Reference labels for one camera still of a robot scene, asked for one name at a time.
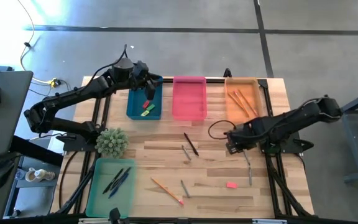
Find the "wooden tabletop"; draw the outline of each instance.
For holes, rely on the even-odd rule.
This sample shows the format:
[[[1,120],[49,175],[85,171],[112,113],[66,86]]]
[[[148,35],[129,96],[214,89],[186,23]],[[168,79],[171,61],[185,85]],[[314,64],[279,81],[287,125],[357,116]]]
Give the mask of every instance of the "wooden tabletop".
[[[83,85],[90,77],[84,77]],[[284,81],[269,78],[268,89],[273,113],[290,110]],[[202,218],[270,218],[274,217],[272,199],[264,155],[258,148],[247,151],[252,167],[252,186],[249,185],[248,165],[243,154],[230,155],[226,141],[208,136],[209,126],[226,119],[223,84],[207,84],[208,114],[204,121],[177,121],[172,116],[172,84],[163,85],[163,111],[160,121],[133,121],[126,116],[128,90],[118,91],[111,98],[107,128],[122,128],[129,135],[126,159],[135,159],[137,177],[131,217],[202,217]],[[261,94],[263,113],[265,101]],[[95,100],[77,104],[74,120],[90,121]],[[101,106],[99,122],[102,115]],[[230,124],[214,128],[213,134],[232,129]],[[197,148],[196,157],[183,133],[186,132]],[[181,145],[187,147],[192,158],[188,162]],[[70,154],[65,156],[63,168]],[[78,186],[84,153],[79,152],[67,169],[63,183],[63,203]],[[313,213],[310,193],[303,165],[292,154],[283,154],[287,184],[306,211]],[[183,207],[160,189],[150,178],[157,179],[185,203]],[[181,186],[183,180],[191,198],[187,198]],[[226,182],[235,182],[237,189],[226,188]],[[51,212],[58,210],[58,188],[55,191]],[[81,211],[89,192],[84,191]],[[278,191],[280,208],[284,212],[281,191]]]

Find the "green plant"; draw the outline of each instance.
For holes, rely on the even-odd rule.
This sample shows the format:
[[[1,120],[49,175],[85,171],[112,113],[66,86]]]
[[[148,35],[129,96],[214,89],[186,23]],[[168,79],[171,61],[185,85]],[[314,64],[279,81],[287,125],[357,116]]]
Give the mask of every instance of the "green plant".
[[[105,156],[120,158],[128,146],[128,136],[121,128],[105,130],[96,140],[95,149]]]

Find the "blue pen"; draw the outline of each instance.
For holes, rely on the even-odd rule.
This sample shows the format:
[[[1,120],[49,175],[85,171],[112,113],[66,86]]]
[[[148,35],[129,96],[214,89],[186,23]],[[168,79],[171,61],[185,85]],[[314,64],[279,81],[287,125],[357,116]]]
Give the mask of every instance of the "blue pen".
[[[112,190],[112,192],[110,193],[109,198],[111,198],[111,197],[118,191],[119,186],[121,186],[121,184],[124,183],[124,181],[127,179],[128,175],[129,175],[129,174],[126,173],[126,174],[122,177],[121,181],[117,184],[117,186],[116,186],[116,187]]]

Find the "green tray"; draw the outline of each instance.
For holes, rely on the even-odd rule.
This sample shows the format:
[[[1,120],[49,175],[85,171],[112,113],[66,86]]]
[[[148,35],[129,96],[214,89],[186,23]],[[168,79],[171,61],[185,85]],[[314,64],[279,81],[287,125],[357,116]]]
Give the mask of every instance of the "green tray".
[[[110,181],[124,168],[123,172],[132,167],[124,183],[110,199],[111,191],[103,193]],[[113,208],[118,208],[122,218],[127,218],[131,212],[135,194],[136,164],[133,159],[98,159],[93,174],[91,190],[89,192],[86,216],[108,217]]]

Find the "concrete floor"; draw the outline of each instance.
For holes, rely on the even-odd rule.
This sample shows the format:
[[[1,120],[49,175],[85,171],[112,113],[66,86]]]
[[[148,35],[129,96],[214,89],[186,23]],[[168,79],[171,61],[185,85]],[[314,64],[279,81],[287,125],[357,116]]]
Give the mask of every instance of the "concrete floor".
[[[0,0],[0,65],[20,70],[19,56],[30,32],[16,1]],[[257,29],[253,0],[22,0],[38,25]],[[358,30],[358,1],[260,0],[266,29]],[[37,31],[24,59],[36,77],[58,77],[71,86],[111,63],[127,43],[133,60],[161,75],[266,77],[259,34]],[[267,35],[274,76],[284,78],[292,108],[327,93],[340,105],[358,96],[358,35]],[[32,85],[31,89],[47,92]],[[64,91],[65,87],[55,91]],[[43,97],[28,93],[24,108]],[[72,118],[74,108],[59,112]],[[21,118],[16,134],[34,136]],[[315,124],[300,132],[315,143],[305,152],[306,175],[317,215],[358,221],[358,182],[342,178],[356,171],[340,122]],[[21,191],[18,206],[34,192]],[[27,214],[47,213],[49,205]]]

